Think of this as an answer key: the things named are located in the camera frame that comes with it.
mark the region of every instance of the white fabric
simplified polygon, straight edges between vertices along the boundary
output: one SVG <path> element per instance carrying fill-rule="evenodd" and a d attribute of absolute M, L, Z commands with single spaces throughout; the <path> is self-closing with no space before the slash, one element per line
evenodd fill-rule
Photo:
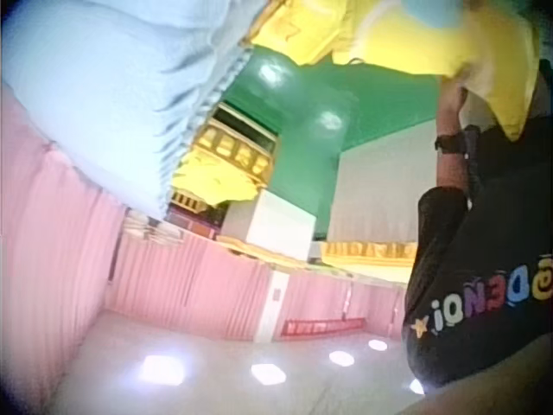
<path fill-rule="evenodd" d="M 342 153 L 329 241 L 416 242 L 417 203 L 435 186 L 435 121 Z"/>
<path fill-rule="evenodd" d="M 78 169 L 161 219 L 179 160 L 249 58 L 238 42 L 263 5 L 28 0 L 3 27 L 3 79 Z"/>

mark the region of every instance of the yellow fabric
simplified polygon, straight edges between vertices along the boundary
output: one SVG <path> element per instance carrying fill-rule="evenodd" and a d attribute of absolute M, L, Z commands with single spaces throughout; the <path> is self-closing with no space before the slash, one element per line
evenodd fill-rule
<path fill-rule="evenodd" d="M 407 284 L 415 262 L 416 243 L 326 242 L 322 262 L 392 283 Z"/>
<path fill-rule="evenodd" d="M 305 262 L 298 259 L 268 251 L 261 246 L 247 244 L 239 239 L 231 238 L 229 236 L 218 235 L 217 242 L 227 249 L 242 252 L 250 257 L 260 259 L 267 264 L 278 265 L 288 270 L 303 269 L 307 265 Z"/>
<path fill-rule="evenodd" d="M 330 49 L 340 65 L 364 61 L 413 74 L 454 76 L 471 64 L 468 89 L 490 105 L 509 139 L 517 140 L 524 127 L 538 39 L 526 20 L 507 10 L 485 3 L 465 10 L 458 28 L 436 29 L 410 16 L 399 1 L 291 0 L 265 25 L 254 42 L 300 65 Z"/>
<path fill-rule="evenodd" d="M 347 0 L 289 0 L 251 42 L 289 56 L 298 65 L 316 63 L 340 32 Z"/>
<path fill-rule="evenodd" d="M 214 206 L 222 201 L 248 201 L 257 186 L 241 169 L 194 146 L 173 177 L 173 187 L 190 192 Z"/>

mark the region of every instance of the white wall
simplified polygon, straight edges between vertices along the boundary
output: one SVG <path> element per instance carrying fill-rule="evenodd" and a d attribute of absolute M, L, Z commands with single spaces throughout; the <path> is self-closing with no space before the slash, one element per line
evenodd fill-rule
<path fill-rule="evenodd" d="M 316 218 L 262 189 L 253 201 L 235 201 L 221 234 L 291 258 L 308 258 Z"/>
<path fill-rule="evenodd" d="M 345 151 L 328 240 L 416 241 L 418 200 L 435 186 L 435 121 Z"/>
<path fill-rule="evenodd" d="M 383 353 L 369 335 L 323 341 L 213 342 L 104 313 L 90 331 L 50 407 L 55 415 L 389 415 L 416 401 L 404 350 L 390 342 Z M 351 367 L 328 359 L 335 350 L 355 357 Z M 171 354 L 185 367 L 180 386 L 137 378 L 149 354 Z M 273 363 L 285 383 L 262 386 L 251 364 Z"/>

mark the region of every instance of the black t-shirt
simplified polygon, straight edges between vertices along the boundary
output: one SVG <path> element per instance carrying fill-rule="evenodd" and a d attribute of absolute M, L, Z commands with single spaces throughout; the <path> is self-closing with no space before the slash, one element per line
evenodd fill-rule
<path fill-rule="evenodd" d="M 425 391 L 551 331 L 551 176 L 545 157 L 488 180 L 470 210 L 456 188 L 432 188 L 419 201 L 403 337 Z"/>

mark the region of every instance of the pink curtain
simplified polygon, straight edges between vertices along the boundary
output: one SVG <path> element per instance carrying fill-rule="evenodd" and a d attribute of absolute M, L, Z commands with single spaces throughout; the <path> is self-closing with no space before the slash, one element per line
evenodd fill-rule
<path fill-rule="evenodd" d="M 2 98 L 2 374 L 37 410 L 102 307 L 124 208 Z"/>
<path fill-rule="evenodd" d="M 270 268 L 185 235 L 162 246 L 124 235 L 108 308 L 210 338 L 252 340 L 269 289 Z"/>
<path fill-rule="evenodd" d="M 287 320 L 341 319 L 349 284 L 314 272 L 291 274 L 276 324 L 275 339 L 281 338 Z"/>
<path fill-rule="evenodd" d="M 405 288 L 354 283 L 347 318 L 364 317 L 369 333 L 401 338 Z"/>

